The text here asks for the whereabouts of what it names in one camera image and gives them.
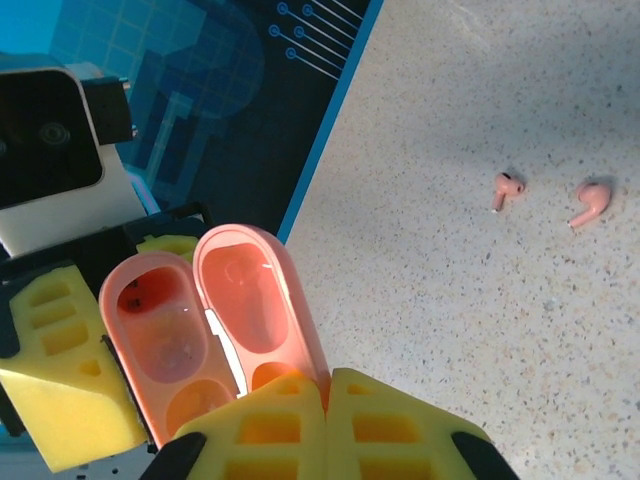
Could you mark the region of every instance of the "earbud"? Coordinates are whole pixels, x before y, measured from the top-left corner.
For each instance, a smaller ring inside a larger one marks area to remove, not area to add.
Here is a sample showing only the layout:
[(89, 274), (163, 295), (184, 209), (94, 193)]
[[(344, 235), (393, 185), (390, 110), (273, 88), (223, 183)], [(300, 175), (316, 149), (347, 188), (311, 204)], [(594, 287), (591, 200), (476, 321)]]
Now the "earbud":
[(568, 222), (571, 228), (579, 227), (596, 218), (606, 210), (611, 200), (611, 189), (600, 183), (583, 183), (577, 188), (576, 193), (578, 200), (586, 203), (589, 208)]
[(502, 204), (504, 203), (504, 197), (506, 195), (517, 196), (524, 191), (524, 184), (511, 177), (508, 173), (500, 173), (496, 177), (496, 196), (493, 198), (493, 211), (499, 212), (502, 210)]

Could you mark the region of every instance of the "white speckled countertop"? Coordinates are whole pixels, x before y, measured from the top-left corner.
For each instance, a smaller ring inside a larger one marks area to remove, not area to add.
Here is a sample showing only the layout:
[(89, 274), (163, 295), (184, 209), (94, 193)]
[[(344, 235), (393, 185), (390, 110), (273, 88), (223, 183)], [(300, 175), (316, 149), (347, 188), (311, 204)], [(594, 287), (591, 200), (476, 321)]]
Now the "white speckled countertop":
[[(483, 425), (523, 480), (640, 478), (639, 21), (387, 0), (288, 243), (330, 364)], [(588, 176), (614, 198), (574, 233)]]

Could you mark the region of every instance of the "yellow foam gripper pad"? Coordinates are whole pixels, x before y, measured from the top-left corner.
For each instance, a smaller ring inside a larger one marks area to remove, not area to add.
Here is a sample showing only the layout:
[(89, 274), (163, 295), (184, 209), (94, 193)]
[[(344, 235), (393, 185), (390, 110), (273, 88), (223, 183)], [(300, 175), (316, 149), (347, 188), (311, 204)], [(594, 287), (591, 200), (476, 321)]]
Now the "yellow foam gripper pad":
[(327, 413), (331, 480), (476, 480), (451, 435), (490, 442), (476, 425), (355, 370), (333, 372)]
[(162, 235), (144, 237), (144, 242), (136, 245), (138, 253), (143, 252), (169, 252), (181, 256), (189, 263), (193, 263), (193, 251), (198, 244), (198, 238), (186, 235)]
[[(192, 433), (203, 434), (206, 443), (188, 480), (326, 478), (320, 392), (298, 373), (279, 377), (189, 422), (175, 438)], [(154, 462), (161, 461), (165, 449)]]
[(20, 351), (0, 359), (0, 382), (49, 468), (142, 444), (126, 383), (102, 342), (98, 302), (78, 268), (40, 275), (9, 307)]

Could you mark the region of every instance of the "camera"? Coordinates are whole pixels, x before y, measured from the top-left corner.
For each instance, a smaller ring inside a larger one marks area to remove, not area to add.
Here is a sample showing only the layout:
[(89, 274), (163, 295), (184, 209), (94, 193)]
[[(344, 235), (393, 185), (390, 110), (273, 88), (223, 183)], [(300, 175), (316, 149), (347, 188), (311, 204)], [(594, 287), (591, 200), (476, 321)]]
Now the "camera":
[(134, 132), (124, 84), (80, 70), (0, 54), (0, 243), (10, 257), (145, 215), (114, 145)]
[(100, 181), (87, 112), (80, 83), (63, 68), (0, 74), (0, 208)]

